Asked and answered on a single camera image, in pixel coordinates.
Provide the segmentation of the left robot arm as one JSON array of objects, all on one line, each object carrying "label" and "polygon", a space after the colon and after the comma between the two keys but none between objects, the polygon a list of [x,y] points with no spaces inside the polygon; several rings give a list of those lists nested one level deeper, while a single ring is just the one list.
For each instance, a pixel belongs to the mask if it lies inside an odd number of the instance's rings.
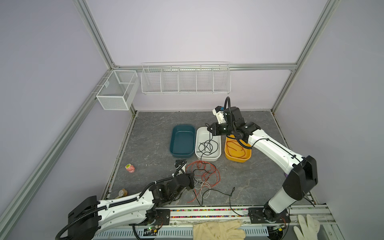
[{"label": "left robot arm", "polygon": [[115,227],[152,223],[158,216],[158,208],[178,200],[185,190],[194,188],[194,176],[194,173],[181,173],[154,181],[140,193],[114,200],[88,197],[68,214],[68,224],[55,238],[91,240]]}]

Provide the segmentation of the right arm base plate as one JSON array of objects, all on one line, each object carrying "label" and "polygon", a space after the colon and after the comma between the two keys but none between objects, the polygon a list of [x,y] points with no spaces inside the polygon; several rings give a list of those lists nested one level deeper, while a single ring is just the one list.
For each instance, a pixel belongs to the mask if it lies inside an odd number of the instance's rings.
[{"label": "right arm base plate", "polygon": [[264,207],[248,208],[248,215],[252,224],[288,224],[291,222],[288,210],[277,214]]}]

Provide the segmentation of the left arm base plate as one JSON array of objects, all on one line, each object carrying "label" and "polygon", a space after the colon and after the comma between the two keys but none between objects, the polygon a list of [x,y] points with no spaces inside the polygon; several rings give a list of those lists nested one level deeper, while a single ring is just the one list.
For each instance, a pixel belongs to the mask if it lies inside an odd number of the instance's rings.
[{"label": "left arm base plate", "polygon": [[167,226],[170,223],[171,211],[170,209],[152,209],[146,212],[145,217],[145,220],[139,226]]}]

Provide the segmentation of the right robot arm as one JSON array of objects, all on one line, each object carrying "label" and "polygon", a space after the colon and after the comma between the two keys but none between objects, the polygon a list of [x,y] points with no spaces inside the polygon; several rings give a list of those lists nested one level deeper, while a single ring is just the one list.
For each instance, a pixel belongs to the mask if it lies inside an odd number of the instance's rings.
[{"label": "right robot arm", "polygon": [[217,122],[207,127],[213,136],[230,136],[248,148],[256,148],[274,161],[287,175],[281,189],[264,205],[263,217],[274,222],[293,203],[300,201],[318,184],[317,161],[297,154],[270,137],[260,126],[246,123],[237,107],[213,109]]}]

